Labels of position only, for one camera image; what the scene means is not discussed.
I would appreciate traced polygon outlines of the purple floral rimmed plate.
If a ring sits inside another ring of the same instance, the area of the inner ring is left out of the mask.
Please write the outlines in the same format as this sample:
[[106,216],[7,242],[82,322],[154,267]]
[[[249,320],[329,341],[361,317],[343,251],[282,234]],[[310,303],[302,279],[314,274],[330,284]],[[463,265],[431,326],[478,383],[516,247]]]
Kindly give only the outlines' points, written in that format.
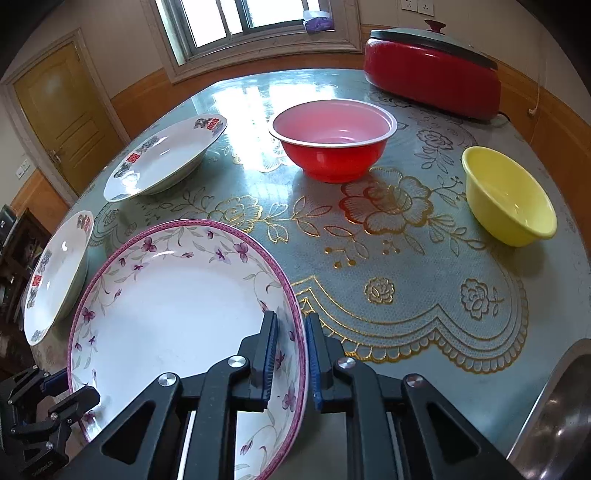
[[159,374],[205,372],[279,321],[273,388],[262,413],[238,415],[235,477],[269,478],[301,427],[308,394],[304,321],[279,263],[248,234],[212,220],[165,222],[114,252],[87,286],[68,345],[72,390],[99,403],[80,421],[94,439]]

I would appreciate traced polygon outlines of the white plate red characters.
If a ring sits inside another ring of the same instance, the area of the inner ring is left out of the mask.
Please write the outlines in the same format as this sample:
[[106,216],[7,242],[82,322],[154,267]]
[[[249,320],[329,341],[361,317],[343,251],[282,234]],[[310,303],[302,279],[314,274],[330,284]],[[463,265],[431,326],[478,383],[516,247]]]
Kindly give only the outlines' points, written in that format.
[[76,303],[87,275],[93,226],[92,212],[81,210],[66,220],[45,246],[25,298],[24,334],[30,346],[39,344]]
[[228,120],[217,114],[195,116],[151,134],[110,174],[103,197],[115,203],[160,193],[190,174],[221,137]]

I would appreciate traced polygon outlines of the red plastic bowl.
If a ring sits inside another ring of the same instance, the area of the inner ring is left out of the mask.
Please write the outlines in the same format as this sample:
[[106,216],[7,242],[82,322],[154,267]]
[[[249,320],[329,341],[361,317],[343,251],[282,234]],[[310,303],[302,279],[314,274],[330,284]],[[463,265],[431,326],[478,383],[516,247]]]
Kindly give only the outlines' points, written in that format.
[[325,99],[287,108],[270,120],[270,135],[305,174],[342,184],[365,176],[398,130],[394,115],[353,99]]

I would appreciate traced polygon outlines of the yellow plastic bowl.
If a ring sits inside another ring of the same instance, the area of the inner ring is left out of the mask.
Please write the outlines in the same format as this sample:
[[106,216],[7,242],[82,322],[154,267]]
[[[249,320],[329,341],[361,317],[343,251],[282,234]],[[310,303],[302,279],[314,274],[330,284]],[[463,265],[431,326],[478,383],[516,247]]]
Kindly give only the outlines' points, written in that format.
[[464,150],[468,205],[484,229],[511,247],[549,240],[557,231],[553,204],[518,162],[488,147]]

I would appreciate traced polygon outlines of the stainless steel basin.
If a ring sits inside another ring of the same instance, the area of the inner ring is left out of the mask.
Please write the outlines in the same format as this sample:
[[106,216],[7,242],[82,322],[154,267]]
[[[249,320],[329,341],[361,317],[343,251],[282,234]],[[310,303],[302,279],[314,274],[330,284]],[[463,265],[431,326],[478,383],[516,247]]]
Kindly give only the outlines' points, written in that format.
[[561,357],[507,459],[525,479],[590,477],[590,340]]

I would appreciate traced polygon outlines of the floral lace tablecloth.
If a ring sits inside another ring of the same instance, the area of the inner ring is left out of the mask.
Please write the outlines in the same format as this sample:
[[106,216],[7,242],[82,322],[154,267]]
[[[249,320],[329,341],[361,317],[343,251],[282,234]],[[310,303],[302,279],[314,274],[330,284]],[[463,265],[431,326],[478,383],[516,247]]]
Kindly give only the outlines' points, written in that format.
[[[270,136],[274,114],[346,98],[380,106],[399,127],[362,179],[311,179]],[[379,373],[424,374],[507,455],[564,353],[590,340],[590,263],[568,206],[533,150],[504,117],[475,124],[412,106],[353,70],[253,75],[208,87],[144,130],[201,113],[228,128],[191,174],[150,196],[107,202],[105,167],[76,202],[94,227],[87,283],[121,246],[178,220],[212,220],[263,245],[283,268],[301,312]],[[471,212],[461,157],[484,146],[540,182],[556,235],[512,248]],[[63,327],[37,348],[49,369],[68,366]]]

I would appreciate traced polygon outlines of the dark wooden cabinet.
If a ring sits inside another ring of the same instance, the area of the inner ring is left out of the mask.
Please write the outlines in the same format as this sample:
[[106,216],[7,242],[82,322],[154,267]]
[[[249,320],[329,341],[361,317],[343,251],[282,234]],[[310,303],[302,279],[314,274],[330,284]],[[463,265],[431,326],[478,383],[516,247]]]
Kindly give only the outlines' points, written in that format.
[[24,334],[25,297],[40,254],[51,234],[26,208],[10,231],[1,214],[1,379],[30,367],[34,361]]

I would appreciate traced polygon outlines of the wooden door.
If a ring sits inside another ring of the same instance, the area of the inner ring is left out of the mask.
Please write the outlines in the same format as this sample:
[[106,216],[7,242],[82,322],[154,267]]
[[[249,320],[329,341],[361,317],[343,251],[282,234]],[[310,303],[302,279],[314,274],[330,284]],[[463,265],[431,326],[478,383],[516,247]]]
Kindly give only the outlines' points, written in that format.
[[80,29],[9,68],[1,100],[23,149],[68,205],[130,142]]

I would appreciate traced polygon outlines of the red electric cooker pot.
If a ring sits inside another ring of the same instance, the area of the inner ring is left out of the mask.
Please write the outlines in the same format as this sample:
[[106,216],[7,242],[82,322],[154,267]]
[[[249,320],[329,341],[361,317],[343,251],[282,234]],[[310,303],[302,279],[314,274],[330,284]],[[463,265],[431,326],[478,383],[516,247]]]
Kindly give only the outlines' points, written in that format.
[[372,38],[363,70],[381,90],[457,116],[490,121],[500,109],[495,63],[484,66],[441,50]]

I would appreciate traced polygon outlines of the purple tissue pack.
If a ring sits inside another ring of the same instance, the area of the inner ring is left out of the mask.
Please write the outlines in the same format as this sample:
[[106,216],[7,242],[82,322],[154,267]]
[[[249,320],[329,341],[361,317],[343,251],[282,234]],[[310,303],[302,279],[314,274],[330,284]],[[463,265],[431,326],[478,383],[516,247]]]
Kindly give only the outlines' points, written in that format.
[[335,29],[335,23],[331,13],[322,10],[304,10],[303,24],[304,30],[308,34],[332,31]]

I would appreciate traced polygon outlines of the grey cooker lid red knob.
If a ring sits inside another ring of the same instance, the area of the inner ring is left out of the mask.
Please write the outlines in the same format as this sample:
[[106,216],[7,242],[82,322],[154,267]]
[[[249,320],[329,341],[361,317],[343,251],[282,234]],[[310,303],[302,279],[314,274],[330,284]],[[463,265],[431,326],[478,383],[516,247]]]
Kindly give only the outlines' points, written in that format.
[[495,61],[474,47],[438,31],[415,28],[374,29],[370,31],[370,39],[428,48],[450,54],[488,69],[498,69]]

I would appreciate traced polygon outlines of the white light switch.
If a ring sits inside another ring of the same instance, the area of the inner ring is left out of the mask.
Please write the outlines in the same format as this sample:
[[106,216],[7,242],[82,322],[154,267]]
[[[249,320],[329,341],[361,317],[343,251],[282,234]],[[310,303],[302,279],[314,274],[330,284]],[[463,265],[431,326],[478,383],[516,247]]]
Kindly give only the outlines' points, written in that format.
[[31,162],[27,157],[24,157],[22,163],[17,168],[15,175],[18,179],[21,179],[27,171],[31,168]]

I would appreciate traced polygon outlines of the window with frame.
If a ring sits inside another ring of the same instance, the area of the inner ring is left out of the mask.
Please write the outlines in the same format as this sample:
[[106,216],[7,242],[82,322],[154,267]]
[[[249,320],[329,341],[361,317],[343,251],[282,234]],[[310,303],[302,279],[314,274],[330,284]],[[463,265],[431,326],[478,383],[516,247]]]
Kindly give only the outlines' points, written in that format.
[[[143,1],[141,6],[173,84],[252,61],[363,51],[356,1]],[[330,12],[335,29],[308,34],[304,10]]]

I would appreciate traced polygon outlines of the white wall socket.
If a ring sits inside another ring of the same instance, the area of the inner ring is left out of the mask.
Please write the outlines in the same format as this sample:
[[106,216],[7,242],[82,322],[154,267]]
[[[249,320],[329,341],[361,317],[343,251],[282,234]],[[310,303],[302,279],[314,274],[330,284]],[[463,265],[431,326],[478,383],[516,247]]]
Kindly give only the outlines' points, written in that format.
[[403,11],[419,13],[430,17],[435,16],[433,0],[401,0],[400,5]]

